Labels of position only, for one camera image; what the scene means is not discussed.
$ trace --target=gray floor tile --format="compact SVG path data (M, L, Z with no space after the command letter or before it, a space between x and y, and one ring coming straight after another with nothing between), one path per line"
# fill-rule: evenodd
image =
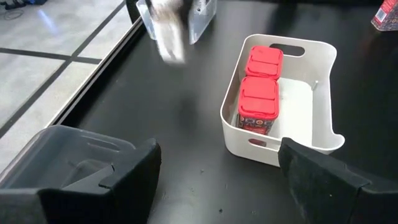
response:
M12 20L0 7L0 47L71 55L122 1L50 0Z
M73 62L0 139L0 172L29 140L47 127L87 81L96 65Z
M0 54L0 127L63 62Z
M105 58L131 26L129 13L124 6L79 56Z

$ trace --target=food container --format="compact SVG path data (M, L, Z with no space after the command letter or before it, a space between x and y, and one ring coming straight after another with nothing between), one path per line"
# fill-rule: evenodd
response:
M283 57L284 53L280 49L254 46L249 53L246 75L278 80L282 72Z
M379 31L398 30L398 1L385 0L371 22Z
M246 76L250 50L273 44L298 47L303 54L284 54L284 69L278 79L279 116L268 135L263 135L238 128L239 87ZM336 49L324 42L264 34L247 37L220 109L227 149L236 156L279 167L283 137L324 154L340 148L345 139L333 132L329 80L336 55Z
M279 115L278 83L270 78L243 78L238 113L239 128L268 134Z

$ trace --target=bin handle cutout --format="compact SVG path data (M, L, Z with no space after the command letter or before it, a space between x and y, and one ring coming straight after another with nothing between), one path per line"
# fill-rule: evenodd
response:
M86 139L86 143L91 146L91 147L95 147L97 149L104 149L104 150L109 150L109 151L115 151L115 152L119 152L120 148L111 143L111 142L107 142L104 141L102 139L96 139L90 136L82 136L82 138Z
M269 47L273 47L283 51L284 55L290 55L295 57L301 57L305 53L305 49L303 47L286 45L286 44L271 44Z
M270 148L270 147L267 147L268 143L265 142L265 141L263 141L263 140L258 140L258 139L251 138L251 139L249 139L248 141L249 141L249 144L251 144L251 145L253 145L253 146L261 147L261 148L264 148L264 149L268 149L268 150L275 151L275 149L272 149L272 148Z

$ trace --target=red lid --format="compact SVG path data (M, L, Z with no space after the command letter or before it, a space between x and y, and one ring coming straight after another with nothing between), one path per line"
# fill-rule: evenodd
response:
M276 119L279 115L278 83L271 78L243 78L238 113L245 118Z
M282 71L284 54L272 47L254 46L246 64L246 75L277 80Z

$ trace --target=white plastic bin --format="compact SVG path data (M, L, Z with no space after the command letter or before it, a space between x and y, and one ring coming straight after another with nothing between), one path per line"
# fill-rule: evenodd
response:
M272 44L302 47L305 52L301 56L284 55L278 80L280 113L265 136L237 128L237 104L251 48ZM324 42L264 34L247 37L220 110L228 150L236 156L279 167L277 153L283 137L324 154L340 148L345 139L333 132L329 80L336 55L336 49ZM251 143L259 141L266 147Z
M194 44L202 33L205 31L206 27L216 14L217 0L195 0L193 7L193 12L190 14L189 18L189 33L190 33L190 43ZM154 27L152 25L152 19L150 17L147 4L145 0L139 0L136 3L139 14L142 17L142 21L148 31L149 36L152 40L156 40L154 34Z

